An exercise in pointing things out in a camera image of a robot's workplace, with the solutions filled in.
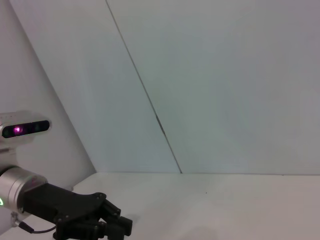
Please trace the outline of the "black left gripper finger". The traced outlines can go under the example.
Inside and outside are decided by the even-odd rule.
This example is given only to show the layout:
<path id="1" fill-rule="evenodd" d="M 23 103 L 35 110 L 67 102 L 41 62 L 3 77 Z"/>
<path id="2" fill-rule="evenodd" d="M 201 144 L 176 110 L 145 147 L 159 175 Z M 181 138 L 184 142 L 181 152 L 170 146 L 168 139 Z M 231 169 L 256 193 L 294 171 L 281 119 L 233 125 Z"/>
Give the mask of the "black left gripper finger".
<path id="1" fill-rule="evenodd" d="M 100 218 L 105 221 L 104 235 L 107 237 L 130 236 L 133 221 L 121 216 L 121 209 L 105 199 L 99 208 Z"/>
<path id="2" fill-rule="evenodd" d="M 125 238 L 125 218 L 107 222 L 87 220 L 74 223 L 75 239 L 98 240 L 107 237 L 108 240 L 123 240 Z"/>

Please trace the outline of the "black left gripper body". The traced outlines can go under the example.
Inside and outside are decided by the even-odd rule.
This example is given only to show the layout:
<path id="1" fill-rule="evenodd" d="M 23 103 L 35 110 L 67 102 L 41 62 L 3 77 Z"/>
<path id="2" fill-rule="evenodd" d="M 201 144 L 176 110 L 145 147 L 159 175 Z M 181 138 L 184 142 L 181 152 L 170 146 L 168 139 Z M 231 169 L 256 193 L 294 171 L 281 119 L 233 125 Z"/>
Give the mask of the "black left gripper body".
<path id="1" fill-rule="evenodd" d="M 105 199 L 104 193 L 78 194 L 45 183 L 23 194 L 22 209 L 55 224 L 56 240 L 98 240 L 105 233 L 98 215 Z"/>

